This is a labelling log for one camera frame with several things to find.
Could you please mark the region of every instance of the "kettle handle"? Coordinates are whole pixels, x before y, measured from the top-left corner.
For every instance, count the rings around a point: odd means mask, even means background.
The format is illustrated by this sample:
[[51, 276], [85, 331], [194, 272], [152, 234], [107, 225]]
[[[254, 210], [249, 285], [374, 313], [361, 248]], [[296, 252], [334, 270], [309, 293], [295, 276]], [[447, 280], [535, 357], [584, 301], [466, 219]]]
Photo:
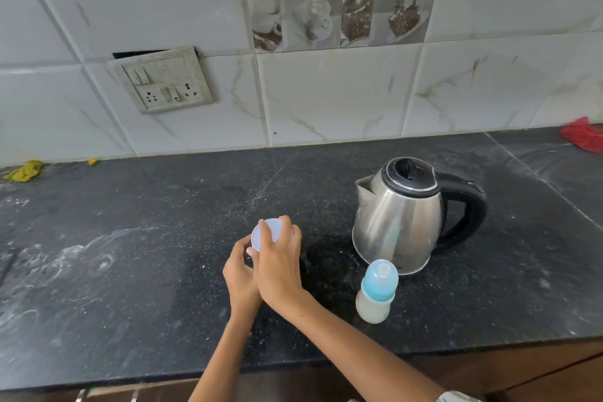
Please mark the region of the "kettle handle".
[[451, 173], [436, 172], [442, 199], [444, 199], [444, 219], [442, 229], [446, 223], [448, 213], [448, 200], [457, 200], [465, 203], [465, 214], [447, 233], [438, 237], [435, 247], [448, 248], [457, 245], [473, 235], [486, 218], [486, 193], [475, 181], [465, 180]]

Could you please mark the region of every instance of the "stainless steel kettle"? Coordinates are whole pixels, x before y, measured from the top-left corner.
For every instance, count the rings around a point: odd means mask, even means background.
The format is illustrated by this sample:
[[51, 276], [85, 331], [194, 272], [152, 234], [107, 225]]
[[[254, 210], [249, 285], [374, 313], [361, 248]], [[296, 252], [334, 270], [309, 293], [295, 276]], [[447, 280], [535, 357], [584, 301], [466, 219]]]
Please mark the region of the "stainless steel kettle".
[[[469, 238], [486, 218], [486, 194], [474, 181], [435, 170], [416, 158], [395, 158], [356, 182], [358, 212], [351, 238], [368, 263], [387, 259], [399, 275], [423, 269], [434, 248]], [[465, 203], [463, 218], [442, 230], [448, 200]]]

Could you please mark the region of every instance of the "kettle base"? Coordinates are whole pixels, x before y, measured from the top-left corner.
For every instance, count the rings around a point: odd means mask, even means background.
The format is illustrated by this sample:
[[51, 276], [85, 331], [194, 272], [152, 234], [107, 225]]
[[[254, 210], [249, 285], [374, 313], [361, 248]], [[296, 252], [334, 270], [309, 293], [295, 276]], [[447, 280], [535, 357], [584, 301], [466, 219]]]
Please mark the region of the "kettle base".
[[[369, 265], [371, 262], [373, 261], [367, 261], [364, 256], [362, 256], [362, 254], [360, 254], [360, 252], [358, 251], [358, 248], [356, 248], [356, 244], [354, 243], [354, 235], [352, 234], [351, 237], [351, 242], [354, 245], [354, 250], [356, 250], [356, 254], [358, 254], [358, 257], [360, 257], [360, 259], [362, 259], [367, 265]], [[425, 266], [427, 265], [427, 263], [429, 262], [429, 260], [431, 259], [431, 254], [427, 257], [427, 260], [425, 261], [425, 264], [423, 264], [422, 266], [420, 266], [417, 270], [413, 270], [411, 272], [407, 272], [403, 269], [400, 269], [399, 267], [396, 266], [396, 269], [398, 269], [398, 276], [411, 276], [411, 275], [415, 275], [416, 273], [420, 272], [421, 270], [425, 269]]]

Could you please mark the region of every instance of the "left hand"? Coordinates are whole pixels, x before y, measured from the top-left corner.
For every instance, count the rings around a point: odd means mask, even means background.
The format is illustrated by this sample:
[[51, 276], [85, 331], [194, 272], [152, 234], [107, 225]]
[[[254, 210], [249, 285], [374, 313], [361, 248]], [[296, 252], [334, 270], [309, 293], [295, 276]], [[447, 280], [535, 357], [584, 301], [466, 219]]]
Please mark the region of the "left hand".
[[231, 318], [243, 315], [246, 319], [253, 320], [262, 304], [260, 291], [253, 280], [253, 269], [243, 261], [243, 252], [251, 244], [251, 234], [236, 242], [222, 270], [230, 294]]

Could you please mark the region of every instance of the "power socket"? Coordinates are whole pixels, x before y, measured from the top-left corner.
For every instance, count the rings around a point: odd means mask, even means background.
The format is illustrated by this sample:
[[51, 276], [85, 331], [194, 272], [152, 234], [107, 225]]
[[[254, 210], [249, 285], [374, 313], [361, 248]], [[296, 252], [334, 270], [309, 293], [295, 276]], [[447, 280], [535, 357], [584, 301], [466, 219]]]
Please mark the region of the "power socket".
[[110, 65], [140, 113], [214, 102], [193, 47], [126, 57]]

